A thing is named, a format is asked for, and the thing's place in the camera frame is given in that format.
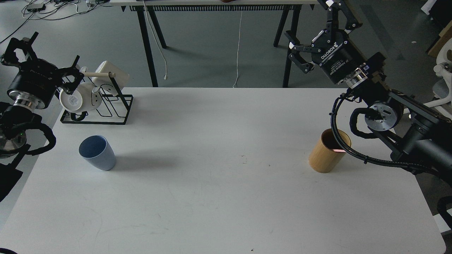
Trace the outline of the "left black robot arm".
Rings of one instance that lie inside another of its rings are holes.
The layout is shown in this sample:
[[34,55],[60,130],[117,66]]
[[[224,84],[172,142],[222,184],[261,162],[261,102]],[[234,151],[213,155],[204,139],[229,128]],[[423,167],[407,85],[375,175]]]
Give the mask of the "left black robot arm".
[[[8,164],[1,164],[1,200],[4,200],[18,183],[23,172],[17,169],[25,155],[37,156],[50,151],[56,144],[52,129],[42,122],[36,109],[49,106],[52,97],[61,88],[73,94],[84,78],[77,68],[79,56],[70,67],[57,68],[54,64],[37,57],[32,44],[38,36],[11,38],[1,64],[18,68],[18,73],[7,89],[13,103],[1,102],[1,158],[13,157]],[[39,130],[47,139],[47,145],[31,150],[27,144],[26,131]]]

